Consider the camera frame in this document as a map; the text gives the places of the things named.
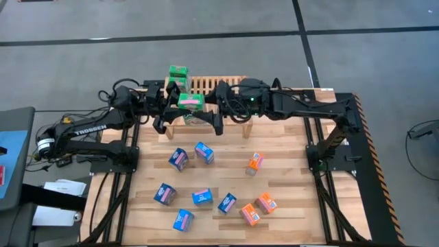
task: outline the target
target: white paper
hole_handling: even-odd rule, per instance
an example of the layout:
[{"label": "white paper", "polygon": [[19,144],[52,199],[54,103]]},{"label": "white paper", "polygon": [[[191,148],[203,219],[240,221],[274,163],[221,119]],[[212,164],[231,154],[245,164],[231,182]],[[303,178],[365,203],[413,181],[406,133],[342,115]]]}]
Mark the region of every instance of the white paper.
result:
[{"label": "white paper", "polygon": [[[46,182],[45,189],[81,196],[86,184],[60,179],[56,182]],[[33,226],[73,226],[75,211],[38,206],[32,222]]]}]

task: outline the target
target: blue box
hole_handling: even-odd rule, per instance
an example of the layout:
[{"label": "blue box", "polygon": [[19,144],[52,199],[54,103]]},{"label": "blue box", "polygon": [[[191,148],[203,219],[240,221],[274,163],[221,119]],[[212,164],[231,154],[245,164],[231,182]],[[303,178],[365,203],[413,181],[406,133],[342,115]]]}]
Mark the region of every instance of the blue box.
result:
[{"label": "blue box", "polygon": [[195,145],[195,154],[202,157],[206,164],[210,164],[213,161],[213,150],[202,142]]},{"label": "blue box", "polygon": [[197,206],[213,202],[211,189],[204,189],[199,192],[192,193],[193,203]]},{"label": "blue box", "polygon": [[223,213],[228,213],[228,211],[232,208],[235,202],[236,197],[234,197],[231,193],[228,193],[227,196],[218,205],[218,209]]},{"label": "blue box", "polygon": [[163,183],[158,189],[156,196],[154,196],[154,200],[163,205],[169,206],[176,194],[177,191],[173,187]]},{"label": "blue box", "polygon": [[174,229],[179,231],[188,231],[193,220],[193,214],[187,210],[180,209],[176,221],[174,222]]},{"label": "blue box", "polygon": [[177,148],[176,151],[172,154],[169,162],[171,165],[176,168],[179,172],[185,168],[187,162],[189,161],[189,157],[187,156],[186,151],[181,148]]}]

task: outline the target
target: butcher block tabletop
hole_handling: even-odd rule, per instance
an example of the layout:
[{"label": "butcher block tabletop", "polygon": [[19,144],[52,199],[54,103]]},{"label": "butcher block tabletop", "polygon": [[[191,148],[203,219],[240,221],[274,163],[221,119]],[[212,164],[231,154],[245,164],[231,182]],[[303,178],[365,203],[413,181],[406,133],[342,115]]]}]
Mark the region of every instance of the butcher block tabletop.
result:
[{"label": "butcher block tabletop", "polygon": [[[335,101],[333,90],[312,90],[317,100]],[[153,119],[139,131],[140,157],[132,176],[123,245],[325,243],[314,177],[308,170],[305,154],[307,135],[303,118],[270,121],[266,117],[253,117],[248,139],[242,137],[240,126],[224,127],[222,136],[215,136],[211,126],[201,126],[175,129],[174,138],[169,140],[156,133],[152,122]],[[322,121],[325,137],[333,127],[332,121]],[[102,142],[120,137],[121,131],[105,130]],[[199,141],[214,151],[215,160],[210,165],[195,157],[194,147]],[[189,155],[189,163],[182,172],[168,163],[176,148],[186,150]],[[264,160],[256,175],[249,176],[245,170],[255,152],[262,153]],[[103,177],[97,174],[92,179],[82,220],[82,239],[88,236],[93,203]],[[346,172],[333,172],[333,177],[341,211],[361,235],[370,239],[357,181]],[[93,228],[108,208],[112,178],[110,174],[97,200]],[[168,207],[153,199],[162,183],[177,190],[177,196]],[[191,194],[207,188],[212,191],[213,204],[194,205]],[[255,226],[248,226],[239,210],[254,203],[263,192],[271,195],[278,208],[264,215],[254,204],[261,219]],[[227,193],[232,193],[237,201],[224,215],[217,207]],[[172,228],[179,209],[195,215],[188,232]],[[328,212],[332,236],[336,239],[333,214],[329,208]],[[116,212],[110,241],[115,239],[118,219]]]}]

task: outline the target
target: pink label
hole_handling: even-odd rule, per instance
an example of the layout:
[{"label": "pink label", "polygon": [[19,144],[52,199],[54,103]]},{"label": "pink label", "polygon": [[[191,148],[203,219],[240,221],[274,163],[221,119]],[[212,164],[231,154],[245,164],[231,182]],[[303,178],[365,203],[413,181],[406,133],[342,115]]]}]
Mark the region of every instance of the pink label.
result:
[{"label": "pink label", "polygon": [[230,203],[227,205],[227,207],[226,207],[226,212],[228,212],[228,210],[232,207],[233,203],[235,203],[235,199],[232,199],[232,200],[230,201]]},{"label": "pink label", "polygon": [[207,191],[208,191],[208,189],[205,189],[205,190],[202,190],[202,191],[199,191],[199,192],[195,193],[195,195],[198,196],[198,195],[200,195],[202,193],[206,193]]},{"label": "pink label", "polygon": [[181,229],[183,230],[186,228],[186,221],[188,217],[189,215],[185,215],[185,217],[183,218],[183,222],[181,223]]},{"label": "pink label", "polygon": [[247,221],[249,223],[251,223],[252,222],[252,220],[251,220],[252,218],[248,215],[247,211],[243,210],[243,212],[244,212],[244,216],[246,217]]},{"label": "pink label", "polygon": [[170,191],[171,191],[170,188],[166,188],[165,193],[163,194],[162,198],[160,199],[161,202],[164,202],[166,200],[166,197]]},{"label": "pink label", "polygon": [[270,210],[270,207],[268,206],[268,204],[265,202],[265,200],[261,200],[259,199],[259,202],[262,202],[263,206],[265,207],[265,209]]},{"label": "pink label", "polygon": [[261,165],[262,161],[263,161],[263,156],[259,159],[259,162],[258,162],[258,169],[259,169],[259,166]]},{"label": "pink label", "polygon": [[203,150],[201,150],[200,148],[196,149],[202,156],[206,156],[206,153],[203,152]]},{"label": "pink label", "polygon": [[180,101],[180,104],[198,104],[198,103],[200,102],[196,99],[185,99]]},{"label": "pink label", "polygon": [[180,161],[181,161],[181,159],[183,158],[184,155],[185,155],[185,153],[181,153],[181,154],[178,156],[178,158],[177,158],[177,160],[176,160],[176,164],[179,164],[179,163],[180,163]]}]

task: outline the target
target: orange box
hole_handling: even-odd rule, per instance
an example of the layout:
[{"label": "orange box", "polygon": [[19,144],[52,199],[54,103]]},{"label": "orange box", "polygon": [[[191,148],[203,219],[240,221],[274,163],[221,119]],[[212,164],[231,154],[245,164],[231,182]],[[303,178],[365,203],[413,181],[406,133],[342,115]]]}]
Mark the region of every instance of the orange box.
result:
[{"label": "orange box", "polygon": [[258,213],[251,203],[239,210],[239,214],[241,214],[244,220],[251,226],[254,226],[260,219]]},{"label": "orange box", "polygon": [[263,155],[259,153],[254,153],[253,157],[250,159],[250,163],[246,169],[248,175],[254,176],[261,166],[263,160]]},{"label": "orange box", "polygon": [[268,192],[264,192],[260,195],[254,202],[262,210],[263,213],[269,214],[277,208],[277,204],[274,202],[273,198]]}]

